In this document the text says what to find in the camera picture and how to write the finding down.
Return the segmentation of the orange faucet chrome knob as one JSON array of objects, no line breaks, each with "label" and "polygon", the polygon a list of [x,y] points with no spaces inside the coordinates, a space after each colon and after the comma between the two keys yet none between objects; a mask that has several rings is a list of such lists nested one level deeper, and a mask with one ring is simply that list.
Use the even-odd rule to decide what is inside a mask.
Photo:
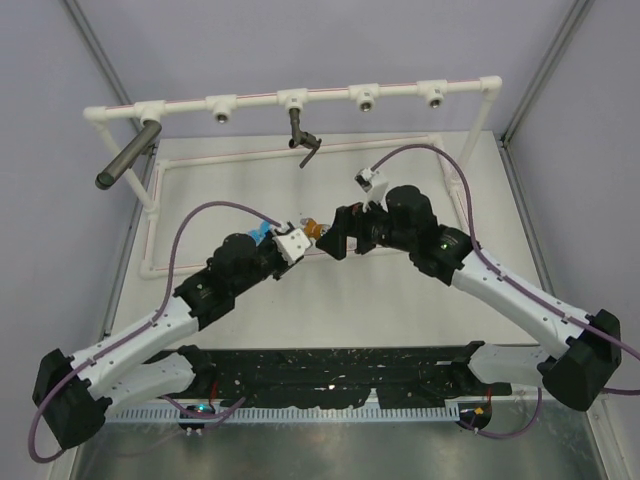
[{"label": "orange faucet chrome knob", "polygon": [[305,235],[313,240],[320,239],[331,228],[330,225],[318,223],[312,218],[303,218],[300,223]]}]

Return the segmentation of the white PVC pipe frame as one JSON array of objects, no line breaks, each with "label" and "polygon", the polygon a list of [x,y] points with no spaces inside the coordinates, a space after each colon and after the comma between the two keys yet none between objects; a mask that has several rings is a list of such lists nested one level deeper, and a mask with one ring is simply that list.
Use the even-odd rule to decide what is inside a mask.
[{"label": "white PVC pipe frame", "polygon": [[[302,112],[303,107],[310,102],[349,101],[355,103],[360,111],[369,112],[375,106],[375,101],[379,98],[420,97],[425,100],[430,108],[437,109],[449,95],[479,93],[482,95],[482,102],[458,157],[458,164],[463,166],[468,162],[475,149],[475,145],[488,119],[493,104],[501,92],[502,85],[503,80],[501,77],[485,76],[468,81],[426,80],[406,84],[358,84],[329,89],[299,88],[253,95],[207,96],[203,99],[196,100],[154,100],[136,102],[124,106],[91,106],[84,109],[83,116],[86,121],[93,125],[99,135],[100,130],[106,127],[110,131],[115,143],[122,149],[141,130],[146,120],[157,120],[162,125],[163,117],[174,114],[208,112],[216,122],[224,124],[229,121],[234,111],[243,108],[278,106],[285,109],[288,115],[289,109],[299,108]],[[356,151],[360,148],[359,143],[331,144],[326,147],[321,145],[318,152],[342,153]],[[294,153],[295,149],[288,149],[224,154],[219,157],[161,162],[154,168],[154,183],[151,192],[146,190],[136,174],[131,173],[129,170],[124,173],[122,177],[126,179],[142,204],[148,221],[148,233],[144,242],[143,258],[139,269],[141,278],[154,279],[167,275],[167,270],[156,267],[152,260],[160,218],[162,182],[167,170],[171,168],[187,168],[209,164],[238,163],[276,157],[290,157]]]}]

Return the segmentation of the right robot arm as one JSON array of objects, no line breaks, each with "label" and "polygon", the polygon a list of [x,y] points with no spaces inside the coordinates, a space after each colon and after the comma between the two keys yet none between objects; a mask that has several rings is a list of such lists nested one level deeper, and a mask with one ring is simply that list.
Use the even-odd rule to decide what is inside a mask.
[{"label": "right robot arm", "polygon": [[355,240],[359,255],[377,247],[407,253],[421,273],[484,302],[536,340],[534,347],[476,346],[452,370],[462,393],[494,383],[527,385],[586,411],[621,364],[620,322],[614,315],[572,307],[499,266],[474,249],[469,235],[439,224],[429,198],[414,186],[393,188],[384,206],[337,208],[316,246],[342,260],[348,239]]}]

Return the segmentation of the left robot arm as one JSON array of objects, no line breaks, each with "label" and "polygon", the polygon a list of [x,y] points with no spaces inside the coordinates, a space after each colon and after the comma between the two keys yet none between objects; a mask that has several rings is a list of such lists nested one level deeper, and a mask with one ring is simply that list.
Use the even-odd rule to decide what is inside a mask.
[{"label": "left robot arm", "polygon": [[211,367],[194,346],[163,360],[150,359],[230,313],[237,297],[299,263],[311,240],[299,228],[268,232],[261,242],[227,236],[205,267],[168,290],[160,307],[122,332],[65,355],[60,349],[40,361],[32,399],[35,421],[46,422],[61,450],[92,438],[106,419],[136,403],[171,393],[207,395]]}]

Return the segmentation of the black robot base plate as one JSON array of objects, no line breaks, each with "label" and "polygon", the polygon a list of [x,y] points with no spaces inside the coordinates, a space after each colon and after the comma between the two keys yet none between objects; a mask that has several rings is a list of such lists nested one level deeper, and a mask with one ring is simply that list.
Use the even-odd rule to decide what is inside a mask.
[{"label": "black robot base plate", "polygon": [[211,372],[175,399],[238,399],[247,408],[360,408],[375,394],[384,409],[440,407],[464,396],[509,396],[485,384],[468,362],[480,344],[457,347],[206,349]]}]

